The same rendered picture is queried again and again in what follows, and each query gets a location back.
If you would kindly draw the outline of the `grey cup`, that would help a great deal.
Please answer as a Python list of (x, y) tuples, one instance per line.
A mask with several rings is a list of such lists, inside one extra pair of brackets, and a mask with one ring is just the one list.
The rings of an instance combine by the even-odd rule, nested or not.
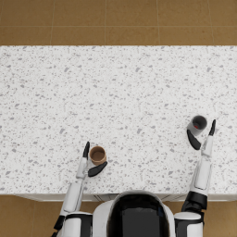
[(187, 126), (187, 129), (191, 132), (193, 136), (198, 136), (206, 128), (206, 125), (206, 118), (198, 115), (192, 118), (192, 120)]

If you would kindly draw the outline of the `brown cup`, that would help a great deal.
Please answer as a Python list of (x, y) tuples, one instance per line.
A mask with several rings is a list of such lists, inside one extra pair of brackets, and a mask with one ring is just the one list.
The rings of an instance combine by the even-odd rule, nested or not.
[(106, 151), (101, 146), (95, 146), (91, 149), (89, 156), (94, 165), (98, 166), (106, 162)]

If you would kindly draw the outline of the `robot body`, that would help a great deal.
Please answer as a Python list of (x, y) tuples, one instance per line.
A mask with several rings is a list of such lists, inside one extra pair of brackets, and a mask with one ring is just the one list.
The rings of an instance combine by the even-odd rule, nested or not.
[(176, 237), (174, 216), (155, 194), (127, 191), (95, 209), (92, 237)]

